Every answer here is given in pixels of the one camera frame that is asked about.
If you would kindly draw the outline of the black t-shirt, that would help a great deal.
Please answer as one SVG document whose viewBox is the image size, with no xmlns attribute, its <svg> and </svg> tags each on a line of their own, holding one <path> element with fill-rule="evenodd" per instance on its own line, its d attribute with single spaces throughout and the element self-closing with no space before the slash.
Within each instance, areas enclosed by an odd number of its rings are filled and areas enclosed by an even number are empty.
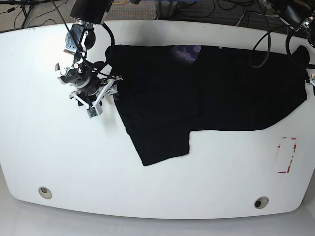
<svg viewBox="0 0 315 236">
<path fill-rule="evenodd" d="M 306 99 L 304 68 L 283 54 L 214 46 L 110 46 L 122 76 L 115 101 L 144 166 L 189 153 L 192 131 L 256 131 L 284 119 Z"/>
</svg>

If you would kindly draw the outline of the red tape marking rectangle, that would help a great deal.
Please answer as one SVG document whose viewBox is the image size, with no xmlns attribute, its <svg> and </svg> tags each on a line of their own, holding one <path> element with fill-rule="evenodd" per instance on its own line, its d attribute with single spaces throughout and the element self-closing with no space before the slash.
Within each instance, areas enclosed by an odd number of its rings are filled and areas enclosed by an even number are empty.
<svg viewBox="0 0 315 236">
<path fill-rule="evenodd" d="M 277 147 L 275 168 L 277 174 L 289 173 L 297 146 L 296 137 L 281 137 Z"/>
</svg>

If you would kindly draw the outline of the left table grommet hole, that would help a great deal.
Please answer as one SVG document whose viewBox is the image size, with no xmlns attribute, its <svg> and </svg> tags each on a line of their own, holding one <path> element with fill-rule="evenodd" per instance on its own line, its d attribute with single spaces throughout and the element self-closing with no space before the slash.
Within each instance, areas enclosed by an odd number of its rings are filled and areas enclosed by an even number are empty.
<svg viewBox="0 0 315 236">
<path fill-rule="evenodd" d="M 43 197 L 44 199 L 51 199 L 52 198 L 52 192 L 46 188 L 46 187 L 39 187 L 38 192 L 40 194 L 41 197 Z"/>
</svg>

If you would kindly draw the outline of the table grommet hole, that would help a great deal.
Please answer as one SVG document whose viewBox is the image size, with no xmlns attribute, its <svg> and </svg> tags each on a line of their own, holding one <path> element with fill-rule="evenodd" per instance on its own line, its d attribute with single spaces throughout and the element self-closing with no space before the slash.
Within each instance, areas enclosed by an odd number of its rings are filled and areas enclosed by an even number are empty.
<svg viewBox="0 0 315 236">
<path fill-rule="evenodd" d="M 43 197 L 44 199 L 51 199 L 52 198 L 52 192 L 46 188 L 46 187 L 39 187 L 38 192 L 40 194 L 41 197 Z"/>
<path fill-rule="evenodd" d="M 269 203 L 269 198 L 266 196 L 263 196 L 255 200 L 254 207 L 256 209 L 263 209 L 268 205 L 268 203 Z"/>
</svg>

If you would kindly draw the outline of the black tripod stand legs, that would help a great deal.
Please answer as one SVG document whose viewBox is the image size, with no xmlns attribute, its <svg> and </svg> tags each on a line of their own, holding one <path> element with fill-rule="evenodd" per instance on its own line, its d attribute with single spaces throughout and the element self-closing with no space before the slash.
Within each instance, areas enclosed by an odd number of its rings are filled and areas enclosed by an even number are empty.
<svg viewBox="0 0 315 236">
<path fill-rule="evenodd" d="M 59 22 L 56 9 L 50 0 L 2 0 L 0 2 L 1 33 L 56 25 Z"/>
</svg>

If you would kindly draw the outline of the right table grommet hole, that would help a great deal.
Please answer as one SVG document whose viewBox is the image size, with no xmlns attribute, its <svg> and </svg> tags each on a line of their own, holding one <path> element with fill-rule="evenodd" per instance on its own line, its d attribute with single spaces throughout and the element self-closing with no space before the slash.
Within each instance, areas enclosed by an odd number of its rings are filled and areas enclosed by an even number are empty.
<svg viewBox="0 0 315 236">
<path fill-rule="evenodd" d="M 268 205 L 268 203 L 269 203 L 269 198 L 266 196 L 263 196 L 255 200 L 254 207 L 256 209 L 263 209 Z"/>
</svg>

